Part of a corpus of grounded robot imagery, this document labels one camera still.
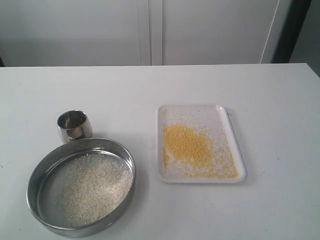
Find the stainless steel cup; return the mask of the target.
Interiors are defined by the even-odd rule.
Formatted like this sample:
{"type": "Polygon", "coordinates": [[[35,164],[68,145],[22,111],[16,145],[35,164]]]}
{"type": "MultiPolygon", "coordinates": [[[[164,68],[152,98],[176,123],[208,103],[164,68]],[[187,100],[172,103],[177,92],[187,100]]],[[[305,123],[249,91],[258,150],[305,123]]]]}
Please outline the stainless steel cup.
{"type": "Polygon", "coordinates": [[[57,127],[63,144],[93,136],[90,120],[82,110],[69,110],[61,114],[57,127]]]}

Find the yellow-white powder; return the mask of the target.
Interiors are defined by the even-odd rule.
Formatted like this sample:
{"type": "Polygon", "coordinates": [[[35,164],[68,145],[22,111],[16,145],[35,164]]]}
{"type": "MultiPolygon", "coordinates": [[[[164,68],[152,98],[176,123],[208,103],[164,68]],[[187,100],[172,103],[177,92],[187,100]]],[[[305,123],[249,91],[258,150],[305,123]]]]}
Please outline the yellow-white powder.
{"type": "Polygon", "coordinates": [[[68,161],[59,206],[67,226],[94,223],[115,210],[124,200],[133,181],[133,172],[118,157],[87,153],[68,161]]]}

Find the round steel mesh sieve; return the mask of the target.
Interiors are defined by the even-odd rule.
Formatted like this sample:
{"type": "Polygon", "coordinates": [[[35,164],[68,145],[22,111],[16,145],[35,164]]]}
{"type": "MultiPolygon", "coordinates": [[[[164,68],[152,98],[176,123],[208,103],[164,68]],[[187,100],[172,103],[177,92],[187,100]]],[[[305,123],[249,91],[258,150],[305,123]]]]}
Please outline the round steel mesh sieve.
{"type": "Polygon", "coordinates": [[[110,227],[126,212],[135,185],[135,161],[123,145],[83,138],[59,146],[39,162],[26,202],[51,232],[83,238],[110,227]]]}

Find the yellow sifted fine grains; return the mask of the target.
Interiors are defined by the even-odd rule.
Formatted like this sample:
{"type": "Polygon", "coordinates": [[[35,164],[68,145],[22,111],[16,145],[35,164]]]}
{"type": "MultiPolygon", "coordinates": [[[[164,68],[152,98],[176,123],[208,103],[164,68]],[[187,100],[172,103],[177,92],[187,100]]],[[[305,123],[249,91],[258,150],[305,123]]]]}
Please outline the yellow sifted fine grains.
{"type": "Polygon", "coordinates": [[[165,175],[187,179],[236,179],[236,167],[215,106],[172,106],[161,114],[165,175]]]}

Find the clear plastic tray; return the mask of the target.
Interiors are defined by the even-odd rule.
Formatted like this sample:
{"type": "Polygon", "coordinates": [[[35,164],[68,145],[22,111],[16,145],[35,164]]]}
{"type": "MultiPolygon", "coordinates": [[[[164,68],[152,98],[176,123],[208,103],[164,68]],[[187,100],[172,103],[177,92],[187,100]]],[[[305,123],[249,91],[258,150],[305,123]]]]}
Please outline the clear plastic tray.
{"type": "Polygon", "coordinates": [[[242,182],[247,176],[247,170],[245,167],[245,163],[239,148],[239,144],[237,142],[229,114],[225,107],[219,104],[180,104],[180,105],[162,105],[157,110],[157,121],[156,121],[156,128],[157,128],[157,137],[156,137],[156,155],[157,155],[157,169],[159,178],[171,184],[235,184],[242,182]],[[239,176],[236,179],[204,179],[204,178],[172,178],[164,173],[163,161],[162,161],[162,143],[163,137],[161,134],[161,123],[162,118],[161,114],[163,113],[164,108],[171,108],[173,106],[177,107],[200,107],[200,106],[212,106],[216,107],[220,114],[220,118],[222,121],[223,128],[226,133],[226,137],[233,155],[233,158],[236,163],[236,168],[238,170],[239,176]]]}

